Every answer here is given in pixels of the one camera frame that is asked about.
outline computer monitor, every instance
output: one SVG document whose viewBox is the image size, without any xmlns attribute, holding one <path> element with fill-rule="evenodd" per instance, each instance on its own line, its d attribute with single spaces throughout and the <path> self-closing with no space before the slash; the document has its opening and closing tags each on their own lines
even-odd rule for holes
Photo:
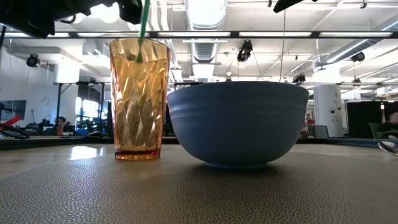
<svg viewBox="0 0 398 224">
<path fill-rule="evenodd" d="M 25 119 L 26 100 L 0 101 L 0 120 L 8 121 L 15 116 Z"/>
</svg>

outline ceiling duct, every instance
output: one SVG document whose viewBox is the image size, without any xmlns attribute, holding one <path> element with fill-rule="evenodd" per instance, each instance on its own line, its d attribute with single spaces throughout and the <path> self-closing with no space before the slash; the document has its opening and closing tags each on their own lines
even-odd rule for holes
<svg viewBox="0 0 398 224">
<path fill-rule="evenodd" d="M 375 27 L 373 31 L 398 31 L 398 16 L 394 16 L 390 18 L 388 21 L 383 22 L 381 25 Z M 321 67 L 333 63 L 340 62 L 344 59 L 347 59 L 353 55 L 356 55 L 363 51 L 364 49 L 373 46 L 384 39 L 366 39 L 366 40 L 354 40 L 344 47 L 332 52 L 330 55 L 327 55 L 324 60 L 318 60 L 316 66 Z M 311 63 L 304 63 L 302 66 L 297 68 L 296 70 L 305 70 L 311 66 Z"/>
<path fill-rule="evenodd" d="M 185 0 L 187 23 L 190 30 L 209 31 L 221 30 L 224 26 L 228 0 Z M 206 65 L 192 65 L 194 76 L 198 78 L 211 78 L 215 61 L 217 45 L 213 43 L 192 44 L 192 62 L 207 63 Z"/>
</svg>

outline blue bowl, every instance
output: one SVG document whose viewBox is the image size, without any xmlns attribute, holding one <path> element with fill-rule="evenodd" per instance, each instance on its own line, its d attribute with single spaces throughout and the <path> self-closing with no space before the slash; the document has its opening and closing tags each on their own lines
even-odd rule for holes
<svg viewBox="0 0 398 224">
<path fill-rule="evenodd" d="M 304 124 L 308 91 L 276 82 L 206 83 L 167 96 L 177 139 L 209 166 L 263 167 L 286 154 Z"/>
</svg>

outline amber plastic tumbler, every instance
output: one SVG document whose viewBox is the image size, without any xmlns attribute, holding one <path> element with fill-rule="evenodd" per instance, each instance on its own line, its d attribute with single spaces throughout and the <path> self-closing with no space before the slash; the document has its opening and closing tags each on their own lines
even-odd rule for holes
<svg viewBox="0 0 398 224">
<path fill-rule="evenodd" d="M 136 62 L 136 38 L 114 40 L 110 51 L 115 158 L 159 158 L 170 49 L 146 39 L 141 47 L 142 63 Z"/>
</svg>

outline chair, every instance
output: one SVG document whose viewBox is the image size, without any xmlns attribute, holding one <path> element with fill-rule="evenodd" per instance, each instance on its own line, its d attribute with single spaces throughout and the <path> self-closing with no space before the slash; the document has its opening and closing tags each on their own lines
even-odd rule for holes
<svg viewBox="0 0 398 224">
<path fill-rule="evenodd" d="M 369 123 L 369 126 L 371 127 L 371 130 L 372 130 L 372 134 L 373 134 L 373 138 L 374 138 L 374 139 L 380 139 L 380 138 L 382 138 L 384 132 L 380 132 L 380 131 L 379 131 L 380 124 L 377 124 L 377 123 Z"/>
<path fill-rule="evenodd" d="M 328 138 L 329 132 L 326 125 L 313 125 L 308 127 L 308 133 L 315 138 Z"/>
</svg>

